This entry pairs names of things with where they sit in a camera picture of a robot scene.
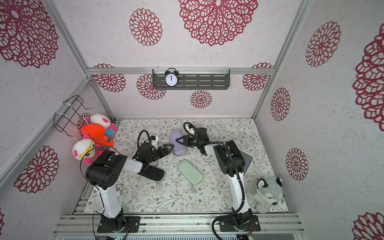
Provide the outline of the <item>mint umbrella case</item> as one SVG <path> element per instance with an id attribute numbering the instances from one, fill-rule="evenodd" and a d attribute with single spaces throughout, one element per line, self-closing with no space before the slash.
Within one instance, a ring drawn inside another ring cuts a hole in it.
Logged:
<path id="1" fill-rule="evenodd" d="M 194 186 L 200 184 L 204 179 L 202 173 L 187 160 L 181 161 L 177 168 L 179 172 Z"/>

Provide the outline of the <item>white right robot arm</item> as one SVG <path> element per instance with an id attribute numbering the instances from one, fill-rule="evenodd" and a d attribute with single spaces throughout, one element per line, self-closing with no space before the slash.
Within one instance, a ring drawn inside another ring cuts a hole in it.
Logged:
<path id="1" fill-rule="evenodd" d="M 176 142 L 186 147 L 197 147 L 202 154 L 213 153 L 221 172 L 228 178 L 233 200 L 232 215 L 241 215 L 249 211 L 244 187 L 244 171 L 246 160 L 233 140 L 210 141 L 207 129 L 198 128 L 192 123 L 183 123 L 186 135 Z"/>

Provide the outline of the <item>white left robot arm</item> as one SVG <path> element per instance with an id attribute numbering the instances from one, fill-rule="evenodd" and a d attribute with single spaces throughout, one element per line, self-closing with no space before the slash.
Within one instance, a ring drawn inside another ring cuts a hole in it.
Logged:
<path id="1" fill-rule="evenodd" d="M 161 181 L 165 171 L 151 166 L 169 155 L 174 149 L 173 144 L 164 144 L 155 147 L 153 139 L 143 142 L 138 146 L 132 159 L 117 152 L 105 150 L 86 170 L 86 178 L 99 193 L 103 206 L 103 217 L 115 220 L 123 214 L 123 209 L 118 200 L 116 182 L 122 171 L 137 173 L 153 181 Z"/>

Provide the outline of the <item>black alarm clock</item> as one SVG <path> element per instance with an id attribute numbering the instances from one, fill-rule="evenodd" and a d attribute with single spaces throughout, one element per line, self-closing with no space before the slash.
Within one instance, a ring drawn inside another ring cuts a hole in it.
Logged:
<path id="1" fill-rule="evenodd" d="M 179 83 L 179 71 L 175 68 L 168 68 L 165 71 L 165 83 L 168 87 L 176 87 Z"/>

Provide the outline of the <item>white rimmed grey tray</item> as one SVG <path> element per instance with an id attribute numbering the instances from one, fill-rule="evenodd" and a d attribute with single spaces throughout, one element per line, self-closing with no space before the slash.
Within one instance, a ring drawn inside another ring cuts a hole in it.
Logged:
<path id="1" fill-rule="evenodd" d="M 247 152 L 245 152 L 245 151 L 243 151 L 243 150 L 240 150 L 240 152 L 241 152 L 242 156 L 245 159 L 245 166 L 244 166 L 244 176 L 245 176 L 246 173 L 247 173 L 247 170 L 249 169 L 251 163 L 254 160 L 254 156 L 249 154 L 249 153 L 247 153 Z"/>

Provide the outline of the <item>orange plush whale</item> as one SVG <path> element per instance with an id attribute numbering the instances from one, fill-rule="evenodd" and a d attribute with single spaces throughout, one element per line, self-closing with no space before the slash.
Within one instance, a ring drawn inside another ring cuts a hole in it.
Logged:
<path id="1" fill-rule="evenodd" d="M 91 139 L 100 146 L 113 147 L 113 141 L 109 141 L 109 138 L 105 135 L 105 133 L 106 130 L 104 127 L 98 124 L 86 124 L 81 127 L 83 139 Z"/>

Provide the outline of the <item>white pink plush doll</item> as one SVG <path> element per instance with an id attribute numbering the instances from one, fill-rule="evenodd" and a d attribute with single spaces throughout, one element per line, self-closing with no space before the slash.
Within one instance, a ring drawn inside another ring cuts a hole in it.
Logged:
<path id="1" fill-rule="evenodd" d="M 88 124 L 94 123 L 101 125 L 106 130 L 105 136 L 107 137 L 110 137 L 117 132 L 115 124 L 112 123 L 109 118 L 102 114 L 91 115 L 90 117 L 86 118 L 86 121 Z"/>

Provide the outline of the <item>white plush with yellow glasses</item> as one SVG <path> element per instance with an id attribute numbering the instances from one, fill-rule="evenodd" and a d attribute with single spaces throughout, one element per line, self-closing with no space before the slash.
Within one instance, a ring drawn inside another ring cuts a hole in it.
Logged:
<path id="1" fill-rule="evenodd" d="M 103 153 L 102 150 L 97 149 L 98 146 L 91 139 L 80 140 L 72 148 L 73 157 L 90 165 Z"/>

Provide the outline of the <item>grey husky plush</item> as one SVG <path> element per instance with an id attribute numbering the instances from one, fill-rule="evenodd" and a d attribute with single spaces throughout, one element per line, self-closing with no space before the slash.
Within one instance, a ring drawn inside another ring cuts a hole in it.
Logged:
<path id="1" fill-rule="evenodd" d="M 260 214 L 268 213 L 284 197 L 283 180 L 280 177 L 258 176 L 245 188 L 250 206 L 256 207 Z"/>

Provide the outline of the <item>grey wall shelf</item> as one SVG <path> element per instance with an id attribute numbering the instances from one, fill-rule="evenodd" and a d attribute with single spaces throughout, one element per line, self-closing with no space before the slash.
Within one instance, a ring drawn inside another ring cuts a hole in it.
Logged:
<path id="1" fill-rule="evenodd" d="M 179 72 L 179 83 L 168 87 L 165 83 L 165 71 L 152 70 L 152 85 L 155 90 L 227 90 L 230 86 L 230 70 L 219 74 L 184 74 Z"/>

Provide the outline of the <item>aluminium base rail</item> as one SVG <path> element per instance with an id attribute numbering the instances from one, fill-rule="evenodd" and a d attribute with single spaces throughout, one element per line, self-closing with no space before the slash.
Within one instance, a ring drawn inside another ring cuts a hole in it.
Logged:
<path id="1" fill-rule="evenodd" d="M 304 228 L 297 214 L 256 214 L 255 221 L 236 229 L 229 221 L 213 224 L 216 214 L 130 214 L 125 216 L 130 224 L 128 230 L 115 233 L 101 229 L 99 215 L 63 215 L 53 231 L 53 236 L 181 236 L 209 235 L 260 235 L 260 234 L 304 234 Z"/>

